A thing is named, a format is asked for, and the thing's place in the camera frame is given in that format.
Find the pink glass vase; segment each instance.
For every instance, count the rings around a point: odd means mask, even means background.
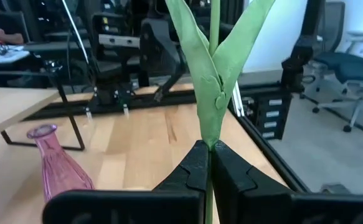
[[[36,142],[42,156],[45,202],[67,190],[94,189],[91,178],[62,149],[56,130],[54,124],[43,124],[27,132],[27,137]]]

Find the black drawer cabinet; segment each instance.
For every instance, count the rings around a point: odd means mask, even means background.
[[[282,139],[292,95],[243,97],[248,119],[265,139]]]

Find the wooden table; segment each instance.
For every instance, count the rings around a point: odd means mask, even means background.
[[[68,153],[90,175],[97,189],[151,190],[200,139],[196,105],[132,110],[129,118],[123,114],[95,116],[92,123],[85,116],[77,116],[76,121],[87,149]],[[26,131],[42,123],[57,124],[62,145],[77,146],[67,118],[23,122],[7,132],[15,140],[28,141]],[[284,184],[229,112],[224,118],[221,140],[249,163]],[[44,207],[40,162],[36,148],[8,146],[0,137],[0,224],[40,223]],[[214,223],[219,223],[216,215]]]
[[[47,106],[58,97],[57,90],[0,88],[0,131]]]

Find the white wall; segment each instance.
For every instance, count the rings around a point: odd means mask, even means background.
[[[346,11],[344,15],[344,32],[349,30],[363,31],[363,0],[343,0],[343,2],[346,3]],[[347,35],[343,35],[341,44],[337,50],[345,51],[348,48],[349,43],[346,41],[346,39]],[[363,54],[360,53],[361,49],[363,49],[363,44],[357,44],[353,54],[363,56]]]
[[[281,62],[290,56],[300,35],[306,5],[307,0],[275,1],[243,67],[244,73],[282,69]]]

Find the green fabric leaf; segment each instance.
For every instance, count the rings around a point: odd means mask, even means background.
[[[209,41],[186,2],[166,0],[194,84],[200,134],[209,149],[219,140],[235,82],[274,1],[254,0],[212,58]]]

